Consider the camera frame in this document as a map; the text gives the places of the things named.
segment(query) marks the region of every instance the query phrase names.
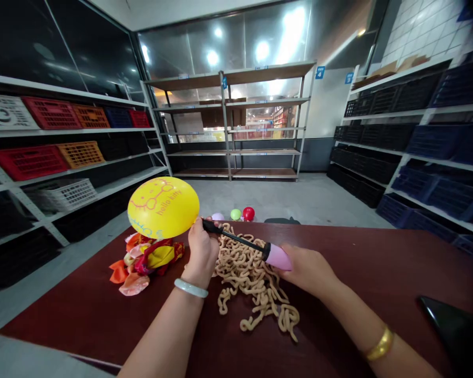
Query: yellow balloon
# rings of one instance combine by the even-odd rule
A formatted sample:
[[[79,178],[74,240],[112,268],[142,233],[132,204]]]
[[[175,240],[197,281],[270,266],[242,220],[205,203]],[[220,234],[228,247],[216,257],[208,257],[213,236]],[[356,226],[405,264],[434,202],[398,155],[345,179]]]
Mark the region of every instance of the yellow balloon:
[[[191,185],[175,177],[156,177],[140,185],[128,203],[128,219],[138,233],[168,239],[187,231],[200,212]]]

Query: blue sign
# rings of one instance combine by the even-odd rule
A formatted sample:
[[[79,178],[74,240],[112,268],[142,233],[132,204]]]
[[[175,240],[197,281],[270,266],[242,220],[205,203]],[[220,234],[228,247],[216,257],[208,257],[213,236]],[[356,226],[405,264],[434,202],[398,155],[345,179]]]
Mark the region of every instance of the blue sign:
[[[317,71],[315,73],[315,80],[323,79],[324,78],[324,71],[326,70],[326,66],[318,66]]]
[[[345,84],[350,84],[352,82],[353,77],[354,77],[354,73],[349,72],[347,76],[345,76]]]

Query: white tiled wall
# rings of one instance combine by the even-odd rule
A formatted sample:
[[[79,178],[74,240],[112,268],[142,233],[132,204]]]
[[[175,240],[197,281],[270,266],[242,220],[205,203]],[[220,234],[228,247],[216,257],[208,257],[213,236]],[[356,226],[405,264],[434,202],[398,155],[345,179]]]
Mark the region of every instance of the white tiled wall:
[[[410,55],[437,57],[461,49],[473,20],[457,22],[462,0],[403,0],[394,22],[382,66]]]

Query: store aisle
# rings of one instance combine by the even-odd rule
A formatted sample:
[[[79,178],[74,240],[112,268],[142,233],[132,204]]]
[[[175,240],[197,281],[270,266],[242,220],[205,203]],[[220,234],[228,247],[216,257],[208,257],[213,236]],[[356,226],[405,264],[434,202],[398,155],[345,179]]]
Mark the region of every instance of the store aisle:
[[[293,217],[302,224],[392,228],[375,211],[343,190],[325,174],[302,174],[298,183],[270,181],[188,180],[200,197],[200,213],[252,206],[256,221]],[[129,227],[126,213],[111,220],[83,241],[16,285],[0,291],[0,328],[63,280],[117,235]],[[111,375],[62,352],[0,336],[0,376],[17,378],[104,377]]]

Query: shelving unit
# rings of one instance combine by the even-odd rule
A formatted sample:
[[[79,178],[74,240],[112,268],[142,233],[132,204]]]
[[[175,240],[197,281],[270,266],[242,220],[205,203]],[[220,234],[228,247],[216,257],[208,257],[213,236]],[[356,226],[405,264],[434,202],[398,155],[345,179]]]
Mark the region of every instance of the shelving unit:
[[[84,100],[87,101],[88,99],[91,100],[92,102],[95,103],[104,103],[104,104],[117,104],[119,106],[125,105],[128,107],[144,107],[149,109],[149,112],[151,112],[151,102],[149,98],[149,94],[146,91],[145,86],[142,83],[142,90],[144,92],[144,96],[147,100],[147,102],[137,102],[137,101],[131,101],[130,99],[119,99],[119,98],[114,98],[114,97],[109,97],[109,96],[103,96],[100,94],[94,94],[90,92],[83,92],[83,91],[78,91],[78,90],[73,90],[69,88],[63,88],[63,87],[56,87],[56,86],[51,86],[51,85],[46,85],[43,83],[37,83],[33,81],[27,81],[27,80],[20,80],[20,79],[15,79],[15,78],[9,78],[9,77],[4,77],[0,76],[0,87],[7,88],[8,92],[18,92],[18,87],[20,88],[26,88],[27,91],[33,90],[38,90],[40,93],[48,93],[49,96],[54,97],[53,95],[57,93],[61,93],[64,95],[70,95],[75,99],[79,100]],[[55,227],[53,224],[53,221],[62,218],[63,216],[72,213],[73,211],[76,211],[84,206],[89,205],[90,203],[94,203],[102,198],[105,198],[111,194],[117,193],[121,189],[124,189],[126,187],[132,186],[141,180],[145,180],[149,177],[152,177],[156,174],[159,174],[161,172],[164,172],[168,170],[169,174],[171,175],[171,169],[170,169],[170,164],[168,161],[168,157],[165,153],[164,150],[164,145],[163,141],[159,135],[158,128],[156,126],[156,121],[154,117],[152,117],[153,120],[153,127],[151,128],[123,128],[123,129],[75,129],[75,130],[41,130],[41,129],[36,129],[36,130],[31,130],[31,128],[25,128],[25,129],[17,129],[17,130],[0,130],[0,138],[21,138],[21,137],[39,137],[39,136],[53,136],[53,135],[84,135],[84,134],[97,134],[97,133],[120,133],[120,132],[140,132],[142,133],[142,136],[145,138],[144,132],[155,132],[159,143],[160,143],[160,148],[156,149],[149,149],[148,152],[137,154],[137,155],[132,155],[128,157],[123,157],[122,159],[117,159],[117,160],[111,160],[111,161],[105,161],[102,163],[94,164],[94,165],[89,165],[89,166],[84,166],[79,169],[72,169],[60,173],[55,173],[52,175],[46,175],[42,177],[36,177],[31,180],[26,180],[26,181],[13,181],[12,178],[0,167],[0,192],[2,191],[9,191],[12,195],[13,198],[17,199],[19,203],[21,203],[28,211],[36,218],[36,222],[33,223],[32,227],[28,230],[25,230],[21,233],[18,234],[11,234],[7,235],[3,238],[0,239],[0,245],[7,243],[11,240],[14,240],[15,238],[25,235],[35,229],[38,229],[40,227],[46,228],[52,236],[58,240],[58,242],[62,246],[67,246],[69,242],[67,239],[60,233],[60,231]],[[163,163],[158,156],[156,156],[157,161],[159,161],[162,165],[161,166],[156,166],[156,163],[153,159],[153,155],[156,154],[162,154],[165,163]],[[31,199],[25,194],[23,191],[22,187],[30,184],[34,184],[37,182],[41,181],[46,181],[46,180],[51,180],[55,179],[58,177],[62,177],[65,175],[73,174],[73,173],[78,173],[98,167],[102,167],[105,165],[110,165],[114,163],[119,163],[122,161],[130,160],[130,159],[135,159],[139,158],[141,156],[150,156],[151,163],[152,163],[152,168],[151,169],[146,169],[144,171],[138,172],[136,174],[120,178],[117,181],[114,181],[112,183],[109,183],[107,185],[104,185],[102,187],[96,188],[96,191],[98,193],[98,196],[94,198],[90,202],[83,203],[82,206],[70,211],[70,212],[57,212],[54,214],[46,214],[42,210],[40,210],[35,203],[31,201]]]
[[[314,67],[316,61],[306,61],[299,63],[290,63],[284,65],[274,65],[274,66],[263,66],[263,67],[254,67],[254,68],[245,68],[240,70],[231,70],[231,71],[220,71],[219,73],[208,73],[205,75],[195,75],[188,76],[182,75],[173,78],[167,79],[158,79],[158,80],[149,80],[145,81],[144,84],[150,85],[152,87],[159,88],[164,91],[165,98],[167,100],[167,105],[161,108],[155,107],[151,110],[154,112],[162,112],[171,115],[171,121],[174,128],[174,132],[161,133],[161,135],[193,135],[193,134],[202,134],[201,132],[197,133],[179,133],[176,128],[175,120],[173,118],[174,114],[179,113],[190,113],[190,112],[200,112],[204,109],[222,109],[223,119],[224,119],[224,141],[226,145],[225,150],[201,150],[201,151],[189,151],[182,150],[178,152],[169,153],[169,157],[185,157],[185,156],[226,156],[228,169],[185,169],[180,172],[176,172],[173,175],[178,177],[227,177],[230,181],[236,178],[254,178],[254,179],[298,179],[299,171],[301,167],[301,157],[303,153],[303,145],[305,140],[305,130],[308,121],[308,113],[310,108],[310,99],[312,96],[313,85],[310,85],[310,93],[308,97],[303,97],[303,87],[306,74]],[[285,98],[285,99],[276,99],[276,100],[263,100],[263,101],[245,101],[245,102],[228,102],[225,100],[224,93],[224,79],[228,86],[229,101],[231,101],[231,86],[237,84],[245,83],[254,83],[261,81],[270,81],[277,79],[289,79],[289,78],[301,78],[300,84],[300,93],[298,98]],[[170,103],[168,96],[169,91],[173,90],[187,90],[187,89],[198,89],[198,88],[209,88],[209,87],[220,87],[221,88],[221,104],[208,104],[208,105],[199,105],[199,104],[185,104],[185,105],[175,105]],[[301,106],[307,103],[306,117],[305,117],[305,126],[299,127],[300,120],[300,111]],[[246,129],[246,130],[235,130],[233,125],[228,125],[228,119],[226,117],[227,112],[234,110],[242,109],[257,109],[257,108],[271,108],[271,107],[292,107],[298,106],[298,112],[296,114],[296,125],[291,128],[259,128]],[[235,134],[240,132],[273,132],[273,131],[283,131],[283,130],[294,130],[293,138],[293,148],[288,149],[254,149],[254,150],[238,150],[235,144],[235,138],[232,141],[232,148],[230,148],[229,134]],[[301,139],[301,145],[297,144],[297,130],[303,130],[303,135]],[[184,148],[185,146],[182,143],[178,143],[179,148]],[[264,155],[291,155],[291,168],[270,168],[270,169],[252,169],[252,168],[237,168],[236,156],[264,156]],[[297,170],[293,168],[295,166],[295,158],[299,155],[297,162]]]
[[[353,99],[354,96],[357,96],[358,93],[361,93],[365,90],[381,86],[382,84],[385,84],[385,83],[390,83],[390,82],[392,82],[396,79],[400,79],[400,78],[403,79],[408,75],[416,74],[416,73],[420,72],[421,70],[433,67],[433,66],[435,66],[437,64],[440,64],[442,62],[450,61],[449,69],[453,68],[453,67],[457,67],[460,64],[460,62],[462,61],[462,57],[464,56],[464,54],[467,54],[468,52],[470,52],[470,51],[464,51],[463,54],[455,55],[455,56],[452,55],[452,54],[445,55],[445,56],[441,57],[440,59],[432,60],[432,61],[424,63],[420,66],[410,68],[406,71],[403,71],[403,72],[397,73],[395,75],[392,75],[390,77],[384,78],[382,80],[373,82],[373,83],[368,84],[364,87],[358,88],[356,90],[352,90],[352,91],[349,92],[349,94],[347,96],[347,102],[349,102],[351,99]],[[354,70],[354,77],[357,77],[358,69],[359,69],[359,66],[357,66]],[[431,122],[431,120],[433,119],[433,116],[436,115],[436,114],[448,114],[448,113],[460,113],[460,112],[473,112],[473,104],[450,106],[450,107],[439,107],[439,108],[426,108],[426,109],[403,111],[403,112],[359,115],[359,116],[354,116],[354,117],[343,117],[342,118],[342,125],[348,125],[350,123],[350,121],[354,121],[354,120],[370,120],[370,119],[382,119],[382,118],[402,118],[402,117],[411,117],[411,116],[421,116],[420,122],[418,124],[419,125],[427,125]],[[372,181],[376,184],[379,184],[379,185],[385,187],[386,188],[385,189],[385,194],[396,193],[397,195],[399,195],[399,196],[401,196],[401,197],[403,197],[403,198],[419,205],[421,208],[426,209],[426,210],[428,210],[428,211],[430,211],[434,214],[437,214],[437,215],[439,215],[439,216],[441,216],[441,217],[443,217],[443,218],[445,218],[445,219],[447,219],[447,220],[449,220],[449,221],[451,221],[451,222],[453,222],[453,223],[455,223],[459,226],[462,226],[466,230],[469,230],[470,232],[473,233],[473,224],[471,224],[469,222],[464,222],[464,221],[455,219],[452,216],[448,215],[443,210],[440,210],[440,209],[438,209],[436,207],[433,207],[433,206],[430,206],[430,205],[426,205],[426,204],[418,201],[417,199],[412,198],[411,196],[409,196],[408,194],[406,194],[402,191],[397,191],[397,190],[392,189],[392,185],[393,185],[394,181],[399,176],[400,169],[403,166],[405,166],[412,159],[420,160],[420,161],[424,161],[424,162],[432,163],[432,164],[439,164],[439,165],[449,166],[449,167],[462,169],[462,170],[466,170],[466,171],[471,171],[471,172],[473,172],[473,165],[458,163],[458,162],[454,162],[454,161],[451,161],[451,160],[432,159],[432,158],[429,158],[429,157],[409,154],[407,152],[392,151],[392,150],[387,150],[387,149],[378,148],[378,147],[369,146],[369,145],[364,145],[364,144],[359,144],[359,143],[352,143],[352,142],[345,142],[345,141],[336,141],[335,142],[335,146],[338,146],[339,144],[345,144],[345,145],[355,146],[355,147],[362,148],[362,149],[368,149],[368,150],[378,151],[378,152],[382,152],[382,153],[386,153],[386,154],[401,156],[399,164],[398,164],[398,166],[397,166],[397,168],[394,172],[394,175],[393,175],[391,181],[389,182],[389,184],[387,184],[387,185],[381,184],[381,183],[379,183],[379,182],[377,182],[377,181],[375,181],[375,180],[373,180],[373,179],[371,179],[367,176],[362,175],[359,172],[355,172],[353,170],[350,170],[350,171],[352,171],[353,173],[355,173],[355,174],[357,174],[361,177],[364,177],[367,180],[370,180],[370,181]]]

